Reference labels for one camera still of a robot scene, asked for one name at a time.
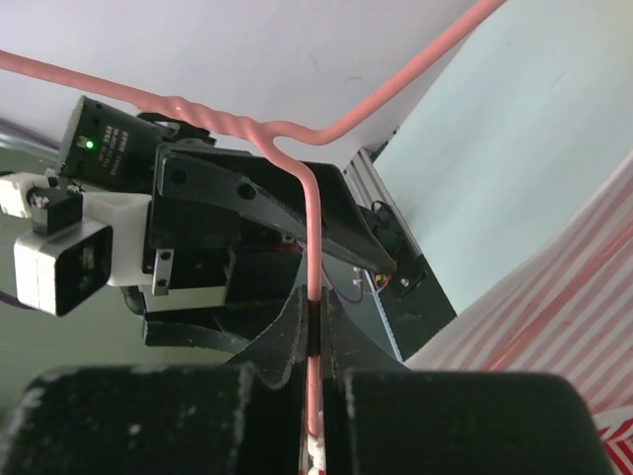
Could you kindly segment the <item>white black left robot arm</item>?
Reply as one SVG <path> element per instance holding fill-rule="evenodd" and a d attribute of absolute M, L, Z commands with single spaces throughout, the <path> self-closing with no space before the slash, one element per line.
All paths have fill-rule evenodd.
<path fill-rule="evenodd" d="M 278 316 L 307 259 L 300 181 L 206 130 L 82 97 L 59 152 L 111 243 L 110 273 L 148 346 L 242 351 Z"/>

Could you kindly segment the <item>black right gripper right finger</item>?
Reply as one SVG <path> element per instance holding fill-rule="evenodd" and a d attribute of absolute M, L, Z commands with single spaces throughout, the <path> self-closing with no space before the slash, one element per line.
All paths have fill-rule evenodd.
<path fill-rule="evenodd" d="M 333 291 L 320 310 L 329 474 L 609 474 L 588 408 L 543 373 L 413 371 Z"/>

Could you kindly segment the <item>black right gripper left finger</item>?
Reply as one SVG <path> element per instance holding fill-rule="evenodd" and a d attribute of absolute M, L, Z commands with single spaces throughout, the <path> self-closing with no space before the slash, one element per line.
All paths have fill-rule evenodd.
<path fill-rule="evenodd" d="M 1 429 L 5 474 L 298 474 L 306 291 L 222 365 L 58 367 Z"/>

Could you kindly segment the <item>pink wire hanger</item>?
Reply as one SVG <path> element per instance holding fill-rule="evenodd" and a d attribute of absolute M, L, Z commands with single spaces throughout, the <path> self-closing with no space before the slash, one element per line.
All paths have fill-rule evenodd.
<path fill-rule="evenodd" d="M 1 53 L 1 67 L 43 81 L 124 101 L 144 112 L 160 113 L 220 135 L 249 141 L 271 164 L 293 175 L 301 183 L 306 201 L 308 321 L 319 324 L 322 257 L 321 200 L 317 180 L 305 164 L 281 151 L 274 141 L 288 138 L 309 145 L 326 145 L 342 138 L 414 82 L 448 50 L 481 25 L 500 5 L 498 1 L 476 2 L 374 93 L 341 119 L 319 130 L 288 121 L 260 123 L 246 116 L 217 111 L 178 96 L 160 96 L 7 51 Z"/>

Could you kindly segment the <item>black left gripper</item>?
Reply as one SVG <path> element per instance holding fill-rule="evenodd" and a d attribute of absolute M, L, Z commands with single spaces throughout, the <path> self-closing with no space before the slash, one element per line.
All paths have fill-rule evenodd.
<path fill-rule="evenodd" d="M 200 257 L 211 283 L 226 283 L 217 308 L 147 313 L 149 346 L 240 351 L 271 324 L 291 293 L 307 241 L 298 178 L 248 152 L 217 148 L 201 129 L 152 114 L 118 117 L 124 184 L 152 196 L 146 238 L 186 261 Z M 320 195 L 321 248 L 370 270 L 396 264 L 372 234 L 340 169 L 309 162 Z"/>

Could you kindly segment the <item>red white striped tank top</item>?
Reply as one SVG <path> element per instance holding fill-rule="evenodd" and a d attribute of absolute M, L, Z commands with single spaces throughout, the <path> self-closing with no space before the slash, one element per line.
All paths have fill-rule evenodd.
<path fill-rule="evenodd" d="M 615 473 L 631 473 L 632 158 L 406 365 L 558 374 L 588 405 Z"/>

